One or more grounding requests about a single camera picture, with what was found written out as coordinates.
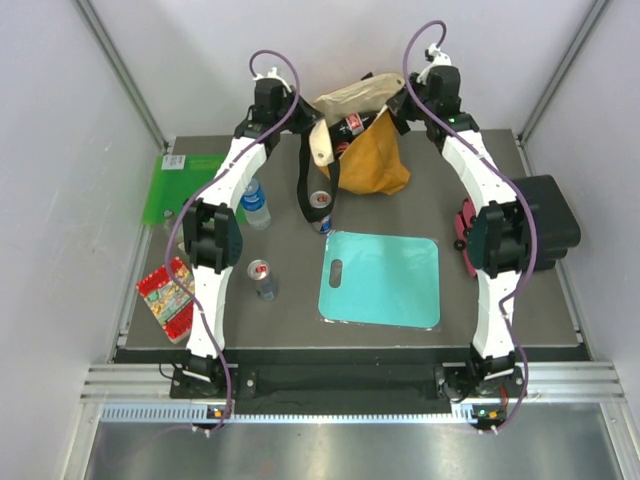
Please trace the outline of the glass cola bottle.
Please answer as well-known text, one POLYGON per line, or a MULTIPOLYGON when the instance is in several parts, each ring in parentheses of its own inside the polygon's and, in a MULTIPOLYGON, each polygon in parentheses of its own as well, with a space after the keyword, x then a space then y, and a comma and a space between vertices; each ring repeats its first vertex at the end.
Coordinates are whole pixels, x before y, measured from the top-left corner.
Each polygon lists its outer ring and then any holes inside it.
POLYGON ((377 118, 376 111, 350 114, 329 128, 334 157, 339 159, 350 144, 377 118))

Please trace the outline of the orange canvas bag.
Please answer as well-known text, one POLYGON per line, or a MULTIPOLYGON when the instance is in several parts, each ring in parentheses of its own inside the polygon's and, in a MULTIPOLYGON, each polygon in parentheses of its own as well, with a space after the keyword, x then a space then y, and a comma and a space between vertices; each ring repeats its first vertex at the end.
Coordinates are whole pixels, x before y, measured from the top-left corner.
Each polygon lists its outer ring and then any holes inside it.
POLYGON ((329 181, 332 201, 327 210, 331 213, 340 189, 358 195, 393 195, 408 185, 411 174, 401 162, 396 128, 386 106, 404 86, 405 81, 398 73, 371 74, 310 102, 325 118, 301 134, 296 196, 307 223, 314 221, 308 181, 312 167, 329 181), (377 118, 339 159, 335 158, 329 128, 350 114, 367 111, 376 111, 377 118))

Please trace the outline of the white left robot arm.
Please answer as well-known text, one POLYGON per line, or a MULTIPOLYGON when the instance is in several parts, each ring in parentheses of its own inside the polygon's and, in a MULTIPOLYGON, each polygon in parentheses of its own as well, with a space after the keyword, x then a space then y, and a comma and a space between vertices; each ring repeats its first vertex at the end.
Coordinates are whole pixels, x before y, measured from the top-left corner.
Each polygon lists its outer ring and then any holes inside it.
POLYGON ((278 144, 280 133, 300 133, 318 118, 319 113, 286 81, 256 79, 254 102, 236 127, 222 165, 212 181, 185 204, 183 239, 195 299, 187 342, 189 360, 182 372, 205 396, 220 394, 230 383, 223 360, 223 321, 228 282, 243 247, 236 218, 241 197, 278 144))

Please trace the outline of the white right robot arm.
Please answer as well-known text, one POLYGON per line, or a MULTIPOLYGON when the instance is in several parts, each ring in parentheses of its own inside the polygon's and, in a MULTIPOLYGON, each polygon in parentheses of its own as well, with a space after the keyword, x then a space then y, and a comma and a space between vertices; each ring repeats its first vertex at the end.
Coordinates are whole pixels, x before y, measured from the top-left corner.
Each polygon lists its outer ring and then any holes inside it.
POLYGON ((516 370, 514 298, 519 282, 530 276, 537 244, 529 237, 535 230, 531 211, 518 187, 499 171, 473 117, 462 111, 459 88, 457 68, 436 66, 426 76, 406 75, 388 106, 400 121, 425 124, 473 206, 465 247, 479 297, 466 380, 474 393, 487 396, 516 370))

